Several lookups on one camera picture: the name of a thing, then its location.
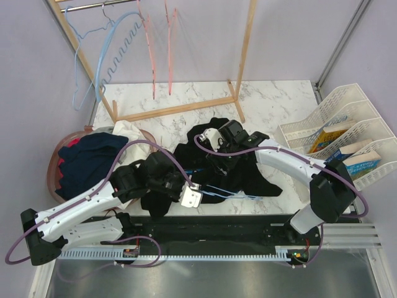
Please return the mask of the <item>light blue wire hanger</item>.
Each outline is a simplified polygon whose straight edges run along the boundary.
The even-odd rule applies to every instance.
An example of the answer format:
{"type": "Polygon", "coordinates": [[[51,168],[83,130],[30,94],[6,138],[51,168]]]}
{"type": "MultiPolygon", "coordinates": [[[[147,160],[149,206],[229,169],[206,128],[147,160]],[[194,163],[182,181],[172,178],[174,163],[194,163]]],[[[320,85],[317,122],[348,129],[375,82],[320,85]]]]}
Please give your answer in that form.
{"type": "Polygon", "coordinates": [[[243,192],[231,192],[225,189],[221,189],[215,186],[208,185],[210,191],[202,190],[202,187],[198,187],[198,192],[203,195],[208,195],[212,197],[220,197],[223,199],[249,199],[249,200],[260,200],[262,197],[259,196],[249,196],[244,194],[243,192]]]}

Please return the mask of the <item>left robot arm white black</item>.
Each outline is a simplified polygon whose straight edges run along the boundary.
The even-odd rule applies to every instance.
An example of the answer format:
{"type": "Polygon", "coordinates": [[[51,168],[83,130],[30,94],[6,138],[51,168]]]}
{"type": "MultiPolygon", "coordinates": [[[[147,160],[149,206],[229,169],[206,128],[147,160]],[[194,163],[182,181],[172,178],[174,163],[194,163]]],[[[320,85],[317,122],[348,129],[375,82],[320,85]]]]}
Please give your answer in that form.
{"type": "Polygon", "coordinates": [[[195,184],[168,152],[151,153],[145,160],[112,170],[103,180],[52,209],[27,209],[20,215],[28,260],[34,266],[46,264],[62,252],[83,245],[119,240],[129,244],[136,237],[127,214],[99,222],[88,219],[149,192],[176,201],[194,195],[195,184]]]}

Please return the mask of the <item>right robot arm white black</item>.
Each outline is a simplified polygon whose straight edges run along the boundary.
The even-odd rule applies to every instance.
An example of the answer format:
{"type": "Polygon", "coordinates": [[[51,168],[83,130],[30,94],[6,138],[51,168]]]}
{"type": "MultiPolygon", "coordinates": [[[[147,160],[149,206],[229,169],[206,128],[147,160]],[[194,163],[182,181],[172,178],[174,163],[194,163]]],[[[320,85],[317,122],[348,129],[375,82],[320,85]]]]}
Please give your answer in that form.
{"type": "Polygon", "coordinates": [[[310,195],[284,228],[284,237],[299,244],[306,233],[323,223],[335,223],[356,198],[355,187],[341,161],[325,162],[280,145],[261,132],[248,134],[231,120],[218,129],[206,129],[195,142],[209,146],[208,159],[223,173],[244,160],[273,167],[304,185],[310,195]]]}

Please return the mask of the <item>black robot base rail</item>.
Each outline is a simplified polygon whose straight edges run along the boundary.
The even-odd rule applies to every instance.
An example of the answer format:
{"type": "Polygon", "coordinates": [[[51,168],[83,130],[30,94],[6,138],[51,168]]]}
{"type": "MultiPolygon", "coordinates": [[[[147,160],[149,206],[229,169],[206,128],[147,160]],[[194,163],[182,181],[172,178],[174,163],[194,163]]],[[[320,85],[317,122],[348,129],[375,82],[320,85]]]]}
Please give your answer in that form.
{"type": "Polygon", "coordinates": [[[317,227],[299,234],[286,223],[289,215],[195,215],[159,220],[122,216],[121,239],[145,252],[275,253],[278,246],[306,248],[320,243],[317,227]]]}

